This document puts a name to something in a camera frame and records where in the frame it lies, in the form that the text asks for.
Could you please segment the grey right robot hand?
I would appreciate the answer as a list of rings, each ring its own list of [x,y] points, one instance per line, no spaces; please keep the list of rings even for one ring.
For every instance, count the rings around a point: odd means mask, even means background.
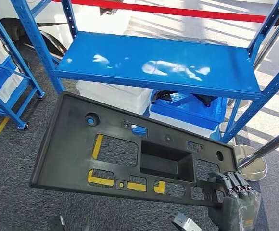
[[[209,173],[209,181],[225,189],[222,206],[209,207],[209,218],[219,231],[252,231],[257,218],[262,194],[250,187],[240,172]]]

